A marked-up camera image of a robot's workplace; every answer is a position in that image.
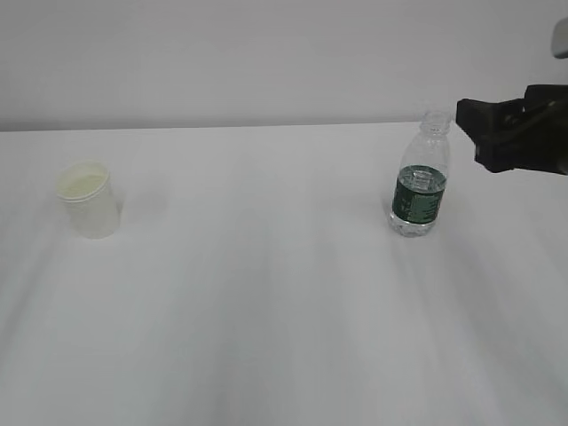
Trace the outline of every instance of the table surface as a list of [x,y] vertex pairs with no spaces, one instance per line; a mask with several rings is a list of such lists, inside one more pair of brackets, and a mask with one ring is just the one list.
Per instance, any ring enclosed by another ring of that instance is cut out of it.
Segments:
[[[565,426],[568,180],[473,162],[393,233],[416,123],[0,134],[3,426]],[[77,237],[58,172],[112,173]]]

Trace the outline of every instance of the water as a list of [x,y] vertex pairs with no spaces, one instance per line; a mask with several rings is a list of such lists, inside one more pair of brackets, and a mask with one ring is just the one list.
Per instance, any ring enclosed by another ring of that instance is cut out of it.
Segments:
[[436,224],[446,177],[430,166],[406,166],[398,174],[390,226],[405,237],[425,235]]

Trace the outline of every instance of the water bottle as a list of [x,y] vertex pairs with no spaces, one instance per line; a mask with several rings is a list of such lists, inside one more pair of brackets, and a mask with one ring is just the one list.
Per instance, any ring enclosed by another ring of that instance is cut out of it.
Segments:
[[425,235],[436,223],[447,182],[450,121],[450,114],[427,113],[402,157],[389,222],[405,237]]

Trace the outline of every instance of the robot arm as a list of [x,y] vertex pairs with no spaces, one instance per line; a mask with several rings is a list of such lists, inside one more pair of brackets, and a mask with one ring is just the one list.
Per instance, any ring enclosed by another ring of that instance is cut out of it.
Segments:
[[[552,52],[568,58],[568,18],[556,25]],[[494,173],[568,174],[568,86],[529,86],[524,98],[501,103],[462,99],[455,122],[476,145],[476,161]]]

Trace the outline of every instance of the cup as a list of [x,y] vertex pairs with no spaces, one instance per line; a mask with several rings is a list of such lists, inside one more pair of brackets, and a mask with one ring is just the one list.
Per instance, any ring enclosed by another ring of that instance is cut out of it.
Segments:
[[97,240],[119,225],[118,208],[110,188],[110,174],[98,162],[80,162],[61,173],[57,195],[71,225],[83,237]]

